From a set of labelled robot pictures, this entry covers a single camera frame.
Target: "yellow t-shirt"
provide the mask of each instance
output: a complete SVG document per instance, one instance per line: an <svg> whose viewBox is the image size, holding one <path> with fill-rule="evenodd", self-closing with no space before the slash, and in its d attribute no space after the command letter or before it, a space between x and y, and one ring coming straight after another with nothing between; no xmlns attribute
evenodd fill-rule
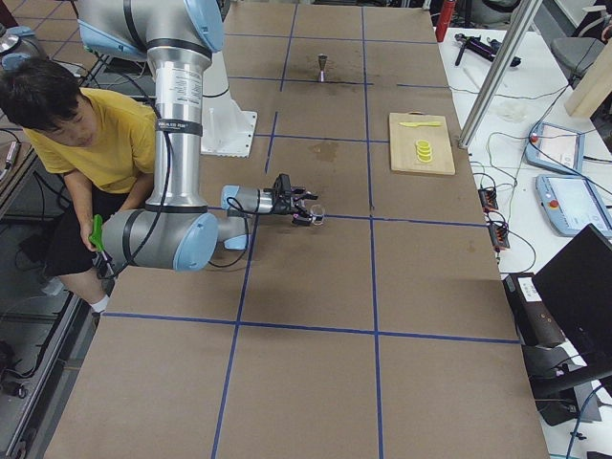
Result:
<svg viewBox="0 0 612 459"><path fill-rule="evenodd" d="M139 171L155 168L155 114L123 94L81 89L98 118L98 138L88 147L65 146L24 129L36 154L52 174L79 170L99 189L127 193Z"/></svg>

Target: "wooden cutting board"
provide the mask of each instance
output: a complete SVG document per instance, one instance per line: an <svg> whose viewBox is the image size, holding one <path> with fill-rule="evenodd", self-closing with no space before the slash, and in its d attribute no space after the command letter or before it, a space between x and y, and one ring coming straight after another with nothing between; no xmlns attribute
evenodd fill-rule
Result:
<svg viewBox="0 0 612 459"><path fill-rule="evenodd" d="M404 127L403 121L439 121L440 126ZM409 113L389 114L389 139L391 170L418 172L420 174L454 175L455 164L448 138L447 120L434 115L412 115ZM416 141L425 140L431 144L430 163L423 163L417 156Z"/></svg>

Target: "person's hand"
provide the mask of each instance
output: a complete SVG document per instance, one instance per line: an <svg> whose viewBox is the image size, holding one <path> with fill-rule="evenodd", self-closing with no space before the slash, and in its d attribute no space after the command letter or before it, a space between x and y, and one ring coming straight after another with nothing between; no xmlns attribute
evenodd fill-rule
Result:
<svg viewBox="0 0 612 459"><path fill-rule="evenodd" d="M87 223L81 223L80 225L80 239L83 241L85 247L90 251L96 251L96 246L94 246L89 240L89 235L93 230L94 222L92 220Z"/></svg>
<svg viewBox="0 0 612 459"><path fill-rule="evenodd" d="M610 34L612 34L612 24L610 24L605 29L603 29L603 31L601 31L601 41L603 43L607 43Z"/></svg>

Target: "black hair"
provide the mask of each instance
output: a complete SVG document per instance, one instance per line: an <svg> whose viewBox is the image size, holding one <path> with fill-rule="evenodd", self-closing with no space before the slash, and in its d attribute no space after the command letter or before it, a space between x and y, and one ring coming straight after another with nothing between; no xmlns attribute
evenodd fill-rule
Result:
<svg viewBox="0 0 612 459"><path fill-rule="evenodd" d="M77 114L77 79L49 59L32 57L10 71L0 72L0 108L19 126L53 131L60 120Z"/></svg>

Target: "black monitor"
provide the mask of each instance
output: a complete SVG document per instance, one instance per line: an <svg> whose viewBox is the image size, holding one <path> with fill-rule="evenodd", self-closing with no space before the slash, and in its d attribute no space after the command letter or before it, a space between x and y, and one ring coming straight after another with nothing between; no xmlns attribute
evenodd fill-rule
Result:
<svg viewBox="0 0 612 459"><path fill-rule="evenodd" d="M587 366L532 378L537 399L600 380L612 384L612 244L586 226L533 278L535 288Z"/></svg>

